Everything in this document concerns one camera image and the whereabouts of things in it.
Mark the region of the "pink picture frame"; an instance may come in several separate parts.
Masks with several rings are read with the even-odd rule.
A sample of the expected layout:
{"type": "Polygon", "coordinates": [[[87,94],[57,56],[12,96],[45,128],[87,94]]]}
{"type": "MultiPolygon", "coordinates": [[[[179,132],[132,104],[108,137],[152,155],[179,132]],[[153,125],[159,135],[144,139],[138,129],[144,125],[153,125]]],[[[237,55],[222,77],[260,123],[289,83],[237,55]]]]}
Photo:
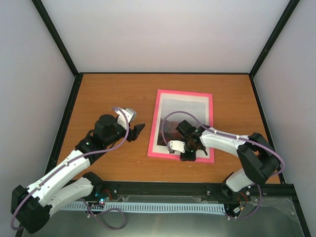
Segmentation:
{"type": "Polygon", "coordinates": [[[155,158],[180,159],[180,152],[170,153],[166,142],[184,139],[177,125],[186,120],[192,126],[213,125],[213,95],[199,92],[175,90],[157,91],[148,156],[155,158]]]}

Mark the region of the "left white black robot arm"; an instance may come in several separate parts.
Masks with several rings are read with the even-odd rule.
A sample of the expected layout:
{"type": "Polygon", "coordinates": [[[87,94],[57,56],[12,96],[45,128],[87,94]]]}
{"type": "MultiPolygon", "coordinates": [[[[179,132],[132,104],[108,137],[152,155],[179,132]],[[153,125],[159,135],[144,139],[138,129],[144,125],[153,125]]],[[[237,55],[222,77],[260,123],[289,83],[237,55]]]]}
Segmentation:
{"type": "Polygon", "coordinates": [[[102,195],[103,181],[93,172],[84,174],[72,184],[68,182],[105,153],[138,138],[145,124],[130,127],[136,113],[132,109],[117,109],[116,113],[117,117],[101,115],[94,128],[46,175],[27,187],[18,185],[13,189],[10,208],[13,230],[25,229],[33,234],[67,204],[86,196],[96,199],[102,195]]]}

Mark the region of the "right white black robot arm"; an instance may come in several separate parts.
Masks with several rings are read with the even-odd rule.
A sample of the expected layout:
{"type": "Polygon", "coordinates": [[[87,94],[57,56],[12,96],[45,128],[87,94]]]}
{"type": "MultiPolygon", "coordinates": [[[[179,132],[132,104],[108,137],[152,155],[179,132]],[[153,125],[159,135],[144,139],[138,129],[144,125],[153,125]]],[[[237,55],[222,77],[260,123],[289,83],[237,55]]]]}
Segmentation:
{"type": "Polygon", "coordinates": [[[195,161],[199,150],[214,148],[236,156],[241,169],[231,173],[221,184],[218,194],[232,199],[243,188],[253,184],[263,185],[276,173],[281,159],[260,133],[250,136],[218,131],[201,125],[194,127],[186,120],[176,127],[183,141],[168,142],[171,152],[179,152],[181,161],[195,161]]]}

